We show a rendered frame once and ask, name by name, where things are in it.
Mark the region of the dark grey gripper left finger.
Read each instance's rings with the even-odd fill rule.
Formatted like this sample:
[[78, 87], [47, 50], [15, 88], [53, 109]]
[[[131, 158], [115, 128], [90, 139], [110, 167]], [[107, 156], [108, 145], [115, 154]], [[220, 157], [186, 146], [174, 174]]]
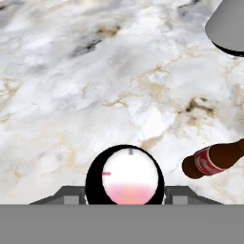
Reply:
[[85, 205], [84, 186], [62, 186], [54, 195], [42, 198], [32, 205]]

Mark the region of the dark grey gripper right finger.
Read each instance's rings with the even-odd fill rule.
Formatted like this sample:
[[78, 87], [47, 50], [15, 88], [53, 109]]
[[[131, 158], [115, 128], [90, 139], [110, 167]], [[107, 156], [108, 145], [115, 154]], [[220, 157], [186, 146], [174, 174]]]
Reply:
[[188, 186], [167, 186], [165, 188], [166, 205], [220, 205], [220, 202], [197, 195]]

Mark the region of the small brown bottle red label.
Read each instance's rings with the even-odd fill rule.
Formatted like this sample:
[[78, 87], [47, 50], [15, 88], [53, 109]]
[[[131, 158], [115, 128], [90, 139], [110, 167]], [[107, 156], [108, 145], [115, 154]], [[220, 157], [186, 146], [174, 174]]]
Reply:
[[191, 179], [211, 176], [225, 172], [243, 156], [244, 138], [234, 143], [214, 144], [186, 157], [182, 171]]

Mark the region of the large black and white bottle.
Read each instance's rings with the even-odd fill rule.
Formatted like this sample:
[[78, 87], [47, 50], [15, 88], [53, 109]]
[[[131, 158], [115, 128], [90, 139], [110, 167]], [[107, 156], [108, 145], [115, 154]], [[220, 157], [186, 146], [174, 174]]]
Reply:
[[116, 145], [97, 155], [85, 186], [90, 205], [161, 205], [165, 188], [158, 163], [133, 145]]

